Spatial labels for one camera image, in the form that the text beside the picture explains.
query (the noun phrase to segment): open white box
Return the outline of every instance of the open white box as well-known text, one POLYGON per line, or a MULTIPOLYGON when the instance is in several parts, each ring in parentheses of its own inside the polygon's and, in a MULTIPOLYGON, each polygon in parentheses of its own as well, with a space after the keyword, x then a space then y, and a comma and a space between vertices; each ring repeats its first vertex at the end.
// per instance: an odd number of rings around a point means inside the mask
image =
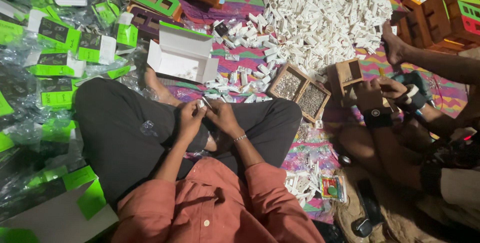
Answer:
POLYGON ((160 22, 159 43, 150 40, 147 63, 155 72, 198 83, 214 80, 219 60, 209 58, 213 37, 160 22))

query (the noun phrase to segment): orange shirt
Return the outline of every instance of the orange shirt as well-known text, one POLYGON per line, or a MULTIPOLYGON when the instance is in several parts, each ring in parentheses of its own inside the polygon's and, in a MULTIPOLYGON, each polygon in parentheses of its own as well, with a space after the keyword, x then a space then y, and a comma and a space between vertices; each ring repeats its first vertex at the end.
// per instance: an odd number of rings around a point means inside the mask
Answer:
POLYGON ((249 188, 214 158, 199 160, 175 184, 154 179, 118 203, 112 242, 321 242, 286 172, 267 163, 245 171, 249 188))

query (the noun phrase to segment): person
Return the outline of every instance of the person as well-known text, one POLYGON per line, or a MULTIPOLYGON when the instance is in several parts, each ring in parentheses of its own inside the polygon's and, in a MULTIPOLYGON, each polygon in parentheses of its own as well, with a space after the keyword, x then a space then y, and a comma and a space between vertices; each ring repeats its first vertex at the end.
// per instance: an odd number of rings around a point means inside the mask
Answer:
MULTIPOLYGON (((392 33, 388 23, 383 25, 382 37, 387 44, 387 60, 393 66, 409 62, 454 82, 480 85, 478 60, 409 46, 392 33)), ((416 86, 405 86, 387 77, 364 81, 355 92, 366 128, 342 130, 339 141, 348 153, 370 172, 436 197, 430 199, 435 201, 429 203, 430 209, 422 208, 435 219, 480 230, 478 92, 471 94, 469 103, 455 119, 426 104, 427 99, 416 86), (389 108, 383 108, 382 97, 394 99, 399 108, 415 118, 406 124, 406 140, 402 139, 405 135, 392 129, 389 108), (425 127, 440 139, 431 143, 428 132, 412 126, 425 127), (427 137, 426 146, 423 137, 427 137)))
POLYGON ((85 157, 118 205, 113 242, 324 242, 279 168, 301 121, 297 104, 209 101, 212 109, 198 109, 150 68, 145 81, 159 101, 101 78, 75 97, 85 157), (146 121, 153 127, 142 133, 146 121), (183 157, 220 148, 209 134, 215 127, 233 150, 195 164, 183 157))

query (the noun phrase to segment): black wristwatch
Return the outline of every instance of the black wristwatch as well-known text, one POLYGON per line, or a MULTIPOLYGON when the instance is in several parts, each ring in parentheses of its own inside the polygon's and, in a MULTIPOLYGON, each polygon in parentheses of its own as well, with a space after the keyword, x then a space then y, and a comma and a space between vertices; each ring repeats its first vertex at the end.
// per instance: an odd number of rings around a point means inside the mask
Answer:
POLYGON ((381 107, 362 112, 363 121, 369 129, 387 128, 393 125, 392 109, 381 107))
POLYGON ((395 104, 404 112, 414 113, 423 108, 427 103, 425 98, 414 84, 406 85, 407 91, 402 96, 395 99, 395 104))

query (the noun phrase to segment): purple cardboard frame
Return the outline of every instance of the purple cardboard frame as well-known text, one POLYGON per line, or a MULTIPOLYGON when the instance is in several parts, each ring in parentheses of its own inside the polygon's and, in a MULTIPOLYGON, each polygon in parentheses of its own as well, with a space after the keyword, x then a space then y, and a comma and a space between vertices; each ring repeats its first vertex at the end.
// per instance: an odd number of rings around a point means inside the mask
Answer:
POLYGON ((138 29, 138 33, 142 37, 147 37, 149 39, 159 38, 159 21, 170 23, 182 28, 184 27, 183 23, 177 22, 173 19, 164 17, 162 15, 153 13, 137 6, 133 6, 130 9, 130 13, 133 14, 133 19, 131 20, 131 23, 138 29))

